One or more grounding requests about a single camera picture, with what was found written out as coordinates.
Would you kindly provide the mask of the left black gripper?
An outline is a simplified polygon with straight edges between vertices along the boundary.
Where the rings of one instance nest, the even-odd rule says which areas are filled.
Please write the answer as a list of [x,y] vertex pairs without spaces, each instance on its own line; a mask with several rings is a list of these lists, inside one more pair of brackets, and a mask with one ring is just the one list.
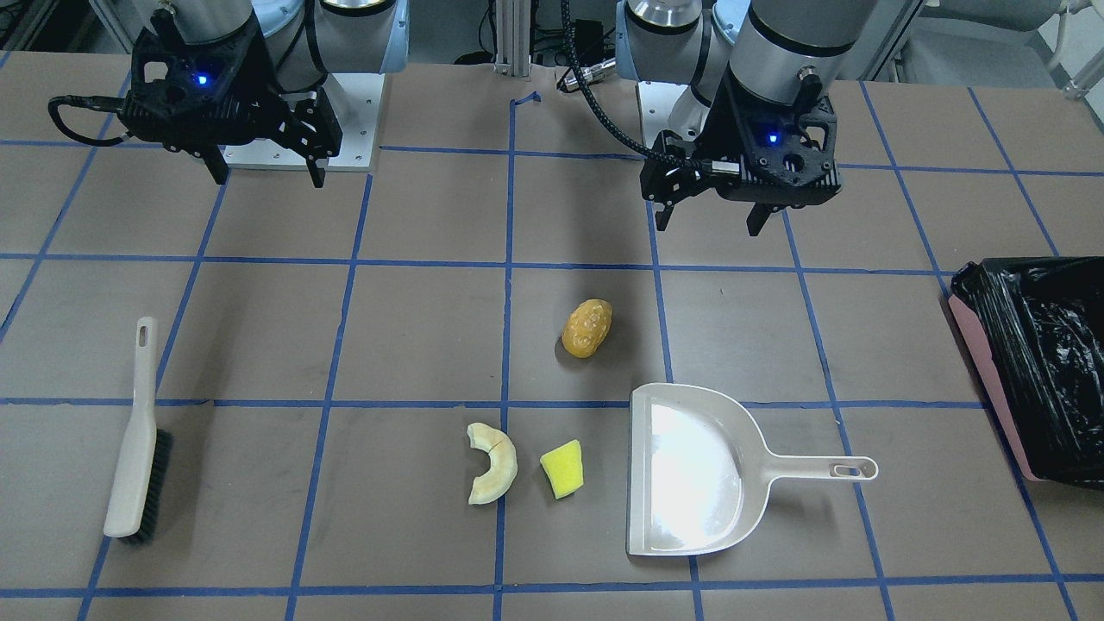
[[776,204],[824,204],[843,189],[835,146],[838,117],[813,69],[793,75],[796,94],[783,103],[761,98],[726,71],[705,126],[686,141],[659,134],[640,172],[643,199],[655,204],[655,231],[664,232],[678,202],[714,190],[723,199],[757,202],[749,236],[758,236]]

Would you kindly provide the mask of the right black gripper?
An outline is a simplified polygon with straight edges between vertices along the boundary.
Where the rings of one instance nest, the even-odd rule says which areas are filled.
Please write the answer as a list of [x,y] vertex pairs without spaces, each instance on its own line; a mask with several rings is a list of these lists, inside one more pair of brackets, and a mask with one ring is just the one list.
[[342,146],[335,107],[323,88],[289,101],[255,13],[151,12],[131,62],[119,119],[132,137],[201,159],[216,185],[229,181],[223,147],[268,139],[323,188]]

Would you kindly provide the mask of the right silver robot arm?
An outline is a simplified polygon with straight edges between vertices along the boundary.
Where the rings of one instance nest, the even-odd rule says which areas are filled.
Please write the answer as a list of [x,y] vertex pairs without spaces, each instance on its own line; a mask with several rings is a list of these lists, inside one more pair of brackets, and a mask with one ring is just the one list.
[[350,152],[354,124],[336,110],[339,74],[399,73],[408,59],[406,1],[137,1],[128,136],[201,160],[217,185],[224,152],[270,141],[323,187]]

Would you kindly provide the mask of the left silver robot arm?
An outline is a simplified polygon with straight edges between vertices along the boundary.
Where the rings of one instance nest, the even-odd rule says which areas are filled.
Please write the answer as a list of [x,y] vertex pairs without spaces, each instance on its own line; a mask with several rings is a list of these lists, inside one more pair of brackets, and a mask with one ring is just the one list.
[[705,191],[749,202],[753,236],[769,215],[840,192],[829,91],[873,11],[872,1],[619,1],[623,78],[686,88],[640,145],[640,192],[659,231]]

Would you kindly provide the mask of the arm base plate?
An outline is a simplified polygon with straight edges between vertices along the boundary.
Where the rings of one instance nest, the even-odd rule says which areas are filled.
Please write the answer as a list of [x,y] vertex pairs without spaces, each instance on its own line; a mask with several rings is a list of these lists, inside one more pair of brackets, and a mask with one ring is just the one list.
[[[327,172],[369,173],[373,168],[376,134],[384,99],[386,75],[375,73],[337,73],[323,83],[342,126],[342,146],[323,162]],[[275,141],[259,139],[244,146],[225,146],[229,168],[263,172],[304,172],[306,161],[299,154]]]
[[686,84],[646,81],[637,84],[643,144],[658,150],[656,139],[664,130],[673,131],[682,146],[683,158],[692,158],[691,146],[705,129],[710,107]]

